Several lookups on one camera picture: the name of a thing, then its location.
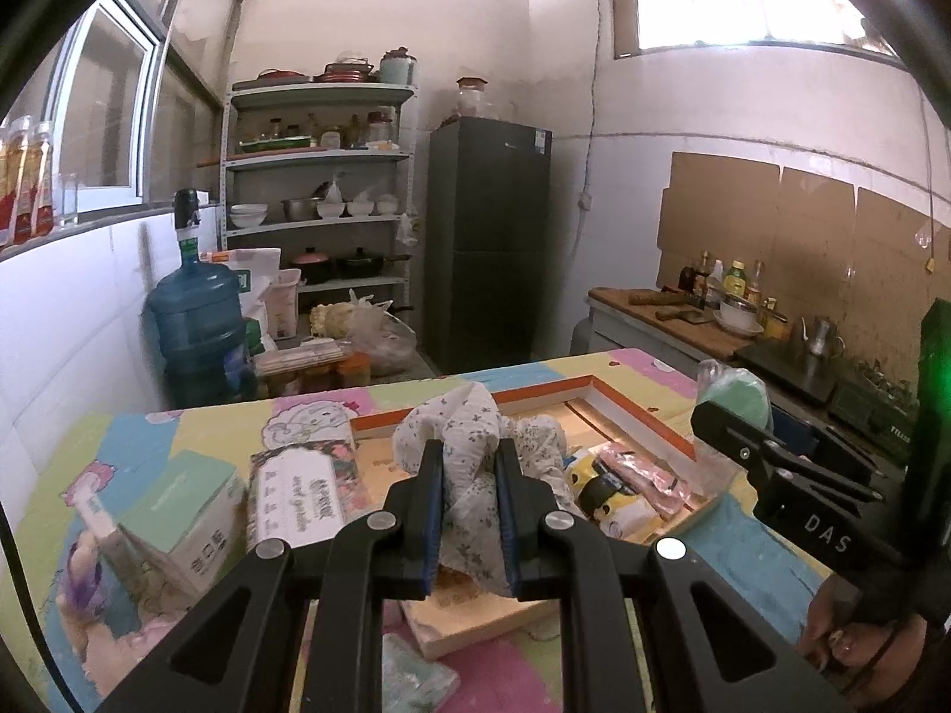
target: stainless steel bowl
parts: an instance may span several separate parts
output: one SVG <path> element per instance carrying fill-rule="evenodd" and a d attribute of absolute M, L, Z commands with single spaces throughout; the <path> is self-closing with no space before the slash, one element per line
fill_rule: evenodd
<path fill-rule="evenodd" d="M 288 222 L 306 222 L 308 219 L 317 219 L 317 198 L 287 198 L 281 201 L 284 205 L 284 216 Z"/>

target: stove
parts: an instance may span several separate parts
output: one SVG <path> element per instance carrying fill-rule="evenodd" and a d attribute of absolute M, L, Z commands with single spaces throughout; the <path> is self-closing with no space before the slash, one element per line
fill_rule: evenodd
<path fill-rule="evenodd" d="M 854 428 L 893 463 L 907 462 L 917 405 L 909 387 L 889 382 L 878 362 L 842 371 L 829 402 L 829 417 Z"/>

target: refrigerator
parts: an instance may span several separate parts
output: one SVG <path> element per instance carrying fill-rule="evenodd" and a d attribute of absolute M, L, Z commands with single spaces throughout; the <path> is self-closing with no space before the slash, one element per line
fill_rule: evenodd
<path fill-rule="evenodd" d="M 431 134 L 423 349 L 441 373 L 531 361 L 552 132 L 461 118 Z"/>

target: bottle cap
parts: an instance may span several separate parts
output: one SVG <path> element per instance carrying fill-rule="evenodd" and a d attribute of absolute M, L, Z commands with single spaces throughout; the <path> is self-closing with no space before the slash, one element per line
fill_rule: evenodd
<path fill-rule="evenodd" d="M 21 131 L 30 131 L 30 128 L 33 125 L 33 118 L 30 115 L 25 115 L 22 118 L 16 118 L 13 121 L 13 125 L 10 127 L 12 134 L 18 134 Z"/>

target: table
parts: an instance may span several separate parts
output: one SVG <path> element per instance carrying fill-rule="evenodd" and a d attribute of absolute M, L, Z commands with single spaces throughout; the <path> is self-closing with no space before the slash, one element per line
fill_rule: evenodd
<path fill-rule="evenodd" d="M 106 485 L 99 496 L 110 512 L 119 515 L 165 469 L 168 457 L 180 450 L 196 450 L 233 463 L 246 478 L 250 456 L 265 447 L 270 422 L 312 401 L 336 400 L 363 415 L 410 408 L 470 380 L 482 382 L 490 392 L 500 392 L 580 376 L 603 378 L 669 428 L 691 438 L 689 416 L 696 383 L 681 373 L 672 373 L 639 349 L 239 405 L 147 415 L 89 415 L 79 420 L 40 475 L 16 533 L 33 602 L 70 687 L 87 709 L 97 705 L 98 695 L 65 640 L 53 602 L 65 553 L 82 529 L 63 498 L 80 472 L 95 469 L 102 476 Z M 734 494 L 738 501 L 724 503 L 723 512 L 735 516 L 721 516 L 718 510 L 710 521 L 698 523 L 698 528 L 690 531 L 699 535 L 688 542 L 767 618 L 777 609 L 786 609 L 783 618 L 789 621 L 788 629 L 776 621 L 773 624 L 786 632 L 794 630 L 796 620 L 805 616 L 810 593 L 818 588 L 821 573 L 812 571 L 775 542 L 759 523 L 740 512 L 742 507 L 749 514 L 755 501 L 745 481 L 734 488 Z M 761 581 L 747 574 L 757 561 Z M 134 608 L 129 605 L 113 610 L 116 613 L 109 616 L 108 624 L 116 634 L 138 629 Z M 0 631 L 34 686 L 45 691 L 51 709 L 56 713 L 67 710 L 32 648 L 6 573 L 0 580 Z M 444 662 L 462 676 L 462 686 L 447 702 L 445 713 L 473 709 L 497 713 L 560 710 L 560 642 L 550 634 L 519 631 L 450 654 Z"/>

